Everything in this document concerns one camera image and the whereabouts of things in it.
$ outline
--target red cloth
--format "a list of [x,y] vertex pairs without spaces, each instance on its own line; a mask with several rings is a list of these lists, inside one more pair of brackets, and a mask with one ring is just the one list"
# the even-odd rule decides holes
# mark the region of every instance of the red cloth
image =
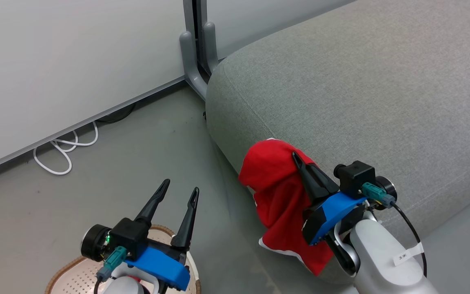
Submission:
[[300,261],[318,276],[333,253],[325,242],[308,246],[302,236],[302,211],[311,203],[293,162],[293,151],[306,164],[313,163],[302,151],[284,141],[271,139],[256,143],[244,158],[239,181],[255,191],[257,213],[268,229],[262,238],[264,245],[274,251],[298,254]]

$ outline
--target teal connector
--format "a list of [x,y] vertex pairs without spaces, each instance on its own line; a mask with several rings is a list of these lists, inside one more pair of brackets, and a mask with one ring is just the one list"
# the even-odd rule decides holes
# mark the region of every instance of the teal connector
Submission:
[[126,259],[128,251],[123,246],[118,246],[115,250],[108,256],[106,261],[104,261],[103,267],[95,274],[97,278],[101,278],[102,281],[106,281],[112,275],[113,270],[119,266]]
[[393,207],[392,203],[397,202],[395,198],[385,192],[384,189],[379,188],[371,183],[365,183],[362,186],[362,194],[369,199],[376,200],[386,208]]

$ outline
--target white wall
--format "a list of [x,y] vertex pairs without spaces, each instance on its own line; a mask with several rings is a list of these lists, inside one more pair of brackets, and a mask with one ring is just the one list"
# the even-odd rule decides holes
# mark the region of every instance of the white wall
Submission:
[[0,0],[0,158],[183,75],[182,0]]
[[349,2],[353,0],[202,0],[208,21],[215,24],[219,58]]

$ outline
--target white cable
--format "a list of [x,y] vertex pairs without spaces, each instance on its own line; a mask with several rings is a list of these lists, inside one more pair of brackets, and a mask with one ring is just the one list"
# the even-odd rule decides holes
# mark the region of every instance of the white cable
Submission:
[[[95,130],[95,139],[93,141],[91,141],[90,143],[80,143],[79,142],[79,137],[77,136],[77,133],[75,131],[72,131],[73,132],[73,136],[75,136],[75,141],[74,142],[71,142],[71,141],[65,141],[65,140],[60,140],[60,139],[54,139],[52,141],[50,141],[50,143],[61,153],[63,154],[63,156],[65,156],[65,158],[67,159],[67,161],[69,162],[69,167],[67,170],[65,171],[52,171],[51,169],[49,169],[48,167],[46,167],[44,164],[42,164],[38,157],[37,157],[37,154],[36,154],[36,151],[37,151],[37,147],[34,148],[34,159],[35,159],[35,162],[37,162],[39,164],[39,166],[41,166],[42,168],[44,168],[47,172],[51,173],[51,174],[54,174],[54,175],[58,175],[58,176],[62,176],[62,175],[66,175],[67,173],[69,173],[71,171],[71,168],[72,168],[72,163],[71,163],[71,160],[69,158],[69,155],[67,153],[69,152],[72,152],[76,147],[78,146],[91,146],[91,145],[94,145],[95,142],[97,142],[97,139],[99,138],[99,132],[97,131],[97,125],[95,124],[95,121],[92,122],[93,123],[93,129]],[[69,149],[63,149],[59,146],[58,143],[64,143],[64,144],[68,144],[68,145],[72,145],[71,148]]]

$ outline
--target sofa seam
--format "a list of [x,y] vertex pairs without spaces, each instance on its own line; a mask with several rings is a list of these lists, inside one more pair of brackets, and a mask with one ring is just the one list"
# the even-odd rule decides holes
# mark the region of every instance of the sofa seam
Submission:
[[272,130],[268,127],[268,125],[264,122],[264,120],[261,118],[260,115],[258,115],[255,110],[250,106],[250,104],[242,97],[240,91],[233,85],[233,83],[231,82],[230,78],[228,78],[228,75],[226,74],[226,70],[224,68],[224,66],[222,66],[222,75],[224,75],[224,77],[226,78],[226,80],[228,81],[229,83],[229,86],[235,91],[236,95],[239,97],[240,100],[242,100],[242,102],[244,103],[244,105],[246,106],[246,108],[248,108],[248,110],[250,110],[253,115],[255,115],[255,117],[257,118],[257,120],[259,121],[259,123],[264,127],[264,129],[274,138],[276,137],[276,135],[274,134],[274,132],[272,132]]
[[[466,175],[470,175],[470,170],[469,171],[466,171],[465,173],[459,175],[458,177],[455,177],[454,179],[452,179],[451,181],[449,181],[447,184],[445,184],[444,186],[442,186],[442,188],[438,189],[437,191],[433,192],[431,195],[427,195],[425,196],[423,199],[421,199],[420,201],[414,203],[413,205],[410,206],[410,208],[407,209],[407,212],[411,212],[412,210],[416,209],[416,208],[419,208],[421,207],[422,205],[424,205],[425,203],[429,202],[429,199],[432,199],[433,196],[435,196],[436,194],[442,192],[445,190],[446,187],[449,187],[451,186],[452,183],[456,182],[458,179],[461,179],[461,178],[465,178]],[[389,222],[391,220],[393,220],[394,218],[396,218],[397,216],[392,216],[388,219],[385,220],[385,222]]]

